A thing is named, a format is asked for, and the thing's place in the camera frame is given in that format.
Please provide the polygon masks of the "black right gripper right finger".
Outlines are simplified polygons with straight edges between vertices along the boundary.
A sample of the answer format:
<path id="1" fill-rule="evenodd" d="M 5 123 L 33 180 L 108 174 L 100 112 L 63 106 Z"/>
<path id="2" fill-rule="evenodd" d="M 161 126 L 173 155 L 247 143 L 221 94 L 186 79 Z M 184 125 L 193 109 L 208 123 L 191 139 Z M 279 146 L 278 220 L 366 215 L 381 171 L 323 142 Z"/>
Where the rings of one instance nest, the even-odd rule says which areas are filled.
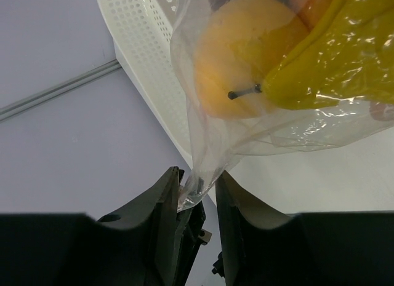
<path id="1" fill-rule="evenodd" d="M 393 212 L 286 215 L 228 173 L 215 193 L 227 285 L 393 284 Z"/>

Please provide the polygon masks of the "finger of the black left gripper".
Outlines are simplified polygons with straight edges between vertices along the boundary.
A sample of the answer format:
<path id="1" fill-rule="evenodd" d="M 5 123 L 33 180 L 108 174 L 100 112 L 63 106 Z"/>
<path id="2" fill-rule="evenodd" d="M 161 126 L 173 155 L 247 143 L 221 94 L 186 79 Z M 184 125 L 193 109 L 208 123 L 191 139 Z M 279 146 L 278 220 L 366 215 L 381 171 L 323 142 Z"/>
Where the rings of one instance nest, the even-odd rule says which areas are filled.
<path id="1" fill-rule="evenodd" d="M 212 234 L 203 229 L 206 220 L 203 203 L 177 214 L 175 230 L 175 285 L 185 285 L 199 248 L 206 245 Z"/>

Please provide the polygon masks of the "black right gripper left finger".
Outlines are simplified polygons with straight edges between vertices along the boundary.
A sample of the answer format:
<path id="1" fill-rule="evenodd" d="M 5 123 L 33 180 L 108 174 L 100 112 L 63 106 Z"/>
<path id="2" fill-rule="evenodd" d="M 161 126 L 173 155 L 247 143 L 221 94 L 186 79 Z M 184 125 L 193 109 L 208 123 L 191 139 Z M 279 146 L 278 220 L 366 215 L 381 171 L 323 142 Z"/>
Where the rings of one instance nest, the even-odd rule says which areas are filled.
<path id="1" fill-rule="evenodd" d="M 172 285 L 180 169 L 95 220 L 83 213 L 1 215 L 2 285 Z"/>

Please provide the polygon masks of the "clear zip top bag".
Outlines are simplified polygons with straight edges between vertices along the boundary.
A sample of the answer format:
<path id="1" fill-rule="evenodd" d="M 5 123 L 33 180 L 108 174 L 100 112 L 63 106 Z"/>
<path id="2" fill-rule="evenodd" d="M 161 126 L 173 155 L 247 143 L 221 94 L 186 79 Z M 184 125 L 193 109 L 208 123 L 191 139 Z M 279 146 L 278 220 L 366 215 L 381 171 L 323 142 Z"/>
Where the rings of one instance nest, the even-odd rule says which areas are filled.
<path id="1" fill-rule="evenodd" d="M 277 1 L 291 9 L 289 0 Z M 239 170 L 251 163 L 251 180 L 256 182 L 265 156 L 340 148 L 393 127 L 393 103 L 366 100 L 294 110 L 268 101 L 272 110 L 249 118 L 224 119 L 207 114 L 195 89 L 194 55 L 200 35 L 215 11 L 208 0 L 184 0 L 177 6 L 171 38 L 171 61 L 178 80 L 184 79 L 180 49 L 187 47 L 193 61 L 193 86 L 183 87 L 187 98 L 196 99 L 203 113 L 215 120 L 203 129 L 203 140 L 190 135 L 193 167 L 180 191 L 179 210 L 201 202 L 226 170 Z"/>

